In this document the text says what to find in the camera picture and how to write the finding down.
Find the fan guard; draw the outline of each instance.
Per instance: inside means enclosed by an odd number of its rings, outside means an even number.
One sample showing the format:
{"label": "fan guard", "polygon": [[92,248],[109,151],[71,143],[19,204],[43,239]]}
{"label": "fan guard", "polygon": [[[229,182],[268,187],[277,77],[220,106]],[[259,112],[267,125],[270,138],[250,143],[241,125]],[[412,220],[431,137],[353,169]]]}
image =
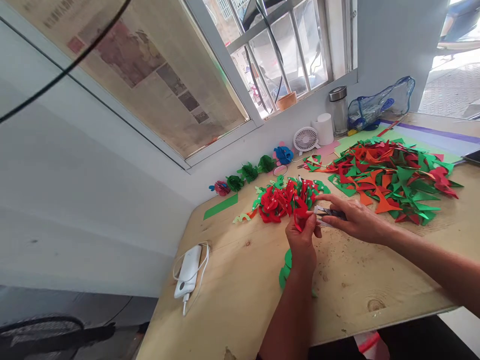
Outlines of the fan guard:
{"label": "fan guard", "polygon": [[295,133],[293,145],[299,151],[298,155],[300,156],[313,148],[320,149],[317,131],[310,126],[302,127]]}

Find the hand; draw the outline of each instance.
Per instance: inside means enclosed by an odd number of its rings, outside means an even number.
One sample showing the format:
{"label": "hand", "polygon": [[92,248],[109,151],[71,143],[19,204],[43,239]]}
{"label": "hand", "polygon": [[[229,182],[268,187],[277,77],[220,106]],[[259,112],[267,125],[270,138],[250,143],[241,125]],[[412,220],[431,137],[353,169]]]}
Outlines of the hand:
{"label": "hand", "polygon": [[304,218],[297,217],[297,223],[303,228],[302,232],[295,226],[294,216],[291,216],[285,229],[291,249],[291,268],[292,270],[300,269],[300,271],[306,271],[313,275],[315,267],[317,267],[317,253],[312,244],[312,236],[315,234],[317,238],[322,237],[320,226],[317,225],[317,216],[313,211],[307,211]]}
{"label": "hand", "polygon": [[386,241],[400,229],[356,200],[345,201],[333,194],[318,195],[315,200],[331,202],[330,209],[343,211],[348,220],[336,216],[323,216],[322,220],[325,223],[364,242],[386,245]]}

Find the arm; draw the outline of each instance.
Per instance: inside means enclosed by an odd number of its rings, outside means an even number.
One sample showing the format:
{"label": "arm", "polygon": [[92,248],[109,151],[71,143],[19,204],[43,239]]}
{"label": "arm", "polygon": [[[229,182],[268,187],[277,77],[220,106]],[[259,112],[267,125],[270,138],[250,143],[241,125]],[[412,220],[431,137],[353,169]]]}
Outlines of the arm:
{"label": "arm", "polygon": [[332,203],[348,221],[324,216],[323,221],[347,234],[389,247],[423,270],[458,302],[480,318],[480,263],[448,252],[422,237],[389,223],[357,201],[345,201],[335,195],[319,195],[317,200]]}
{"label": "arm", "polygon": [[311,214],[302,232],[295,227],[293,217],[285,229],[292,254],[291,272],[261,343],[262,360],[308,357],[313,327],[312,278],[317,266],[312,235],[322,236],[316,216]]}

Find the terracotta pot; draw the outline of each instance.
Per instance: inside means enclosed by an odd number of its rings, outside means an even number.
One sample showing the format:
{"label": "terracotta pot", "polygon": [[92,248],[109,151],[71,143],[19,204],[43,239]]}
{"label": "terracotta pot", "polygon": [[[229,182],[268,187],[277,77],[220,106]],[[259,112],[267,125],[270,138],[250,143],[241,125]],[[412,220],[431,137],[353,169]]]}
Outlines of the terracotta pot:
{"label": "terracotta pot", "polygon": [[292,105],[297,103],[297,93],[295,91],[283,96],[276,102],[276,105],[280,109],[280,111],[284,111],[288,109]]}

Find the newspaper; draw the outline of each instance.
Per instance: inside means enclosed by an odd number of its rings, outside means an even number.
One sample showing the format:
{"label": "newspaper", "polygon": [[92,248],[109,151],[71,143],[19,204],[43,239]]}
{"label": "newspaper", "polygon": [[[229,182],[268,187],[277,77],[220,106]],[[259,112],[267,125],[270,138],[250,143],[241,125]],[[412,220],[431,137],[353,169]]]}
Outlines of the newspaper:
{"label": "newspaper", "polygon": [[[6,2],[72,59],[123,3]],[[80,66],[184,158],[246,120],[178,1],[133,1]]]}

